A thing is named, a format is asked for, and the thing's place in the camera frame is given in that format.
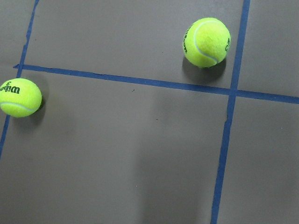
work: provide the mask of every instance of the gray floor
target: gray floor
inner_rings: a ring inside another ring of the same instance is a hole
[[[0,0],[0,82],[14,78],[34,0]],[[47,0],[25,64],[230,88],[240,0]],[[297,0],[250,2],[239,90],[299,97]],[[231,32],[201,70],[182,39],[197,19]],[[45,104],[10,118],[0,160],[4,224],[209,224],[228,97],[23,70]],[[0,113],[0,126],[6,116]],[[299,105],[237,97],[218,223],[299,221]]]

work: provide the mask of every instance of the white curved seam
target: white curved seam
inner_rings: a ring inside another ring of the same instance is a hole
[[[207,56],[207,57],[213,59],[214,61],[216,61],[216,63],[218,63],[218,60],[217,60],[215,57],[210,56],[210,55],[206,54],[205,52],[201,51],[201,49],[199,49],[199,47],[198,47],[198,45],[197,45],[197,43],[196,43],[196,34],[197,34],[197,31],[199,30],[199,28],[200,28],[202,25],[204,25],[204,24],[206,24],[206,23],[209,23],[209,22],[217,22],[217,21],[207,21],[207,22],[202,23],[199,27],[196,28],[196,30],[195,30],[195,32],[194,32],[194,37],[193,37],[193,39],[194,39],[194,45],[196,46],[196,49],[199,51],[199,53],[201,53],[201,54],[203,54],[204,56]]]
[[[25,107],[25,106],[23,106],[21,104],[16,104],[16,103],[11,103],[11,102],[2,102],[2,103],[0,103],[0,106],[3,105],[3,104],[9,104],[9,105],[13,105],[13,106],[19,106],[19,107],[21,107],[21,108],[23,108],[23,109],[25,109],[27,111],[30,111],[30,112],[36,111],[36,109],[30,109],[30,108]]]

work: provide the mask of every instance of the ball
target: ball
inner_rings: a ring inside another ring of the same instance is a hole
[[[41,91],[28,79],[15,78],[0,86],[0,107],[8,115],[26,117],[36,112],[41,103]]]
[[[203,18],[186,31],[183,51],[193,65],[209,68],[225,59],[230,44],[229,30],[220,20]]]

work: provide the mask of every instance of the tennis ball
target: tennis ball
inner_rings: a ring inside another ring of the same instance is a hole
[[[209,68],[225,59],[230,44],[229,30],[221,21],[203,18],[186,31],[183,50],[189,62],[200,68]]]
[[[26,117],[37,111],[41,103],[41,91],[27,79],[11,79],[0,86],[0,107],[8,115]]]

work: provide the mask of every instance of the tennis ball seam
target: tennis ball seam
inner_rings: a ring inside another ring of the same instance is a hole
[[[21,107],[21,108],[23,108],[23,109],[25,109],[25,110],[27,110],[27,111],[29,111],[29,112],[34,112],[34,111],[36,111],[36,110],[38,109],[38,108],[36,108],[36,109],[30,109],[30,108],[25,107],[25,106],[23,106],[23,105],[21,105],[21,104],[16,104],[16,103],[11,103],[11,102],[2,102],[2,103],[0,103],[0,106],[2,106],[2,105],[19,106],[19,107]]]
[[[200,24],[200,25],[196,28],[196,30],[194,31],[194,34],[193,34],[193,41],[194,41],[194,45],[196,46],[196,49],[198,50],[199,53],[203,54],[204,56],[207,56],[207,57],[211,58],[212,60],[216,61],[216,64],[218,64],[218,60],[217,60],[217,58],[215,58],[215,57],[213,57],[213,56],[211,56],[211,55],[208,55],[208,54],[206,54],[205,52],[203,52],[203,51],[199,48],[199,46],[198,46],[198,44],[197,44],[197,42],[196,42],[196,34],[197,34],[198,30],[199,30],[203,25],[205,25],[205,24],[207,24],[207,23],[210,23],[210,22],[220,23],[220,22],[218,22],[218,21],[206,21],[206,22],[203,22],[203,23]]]

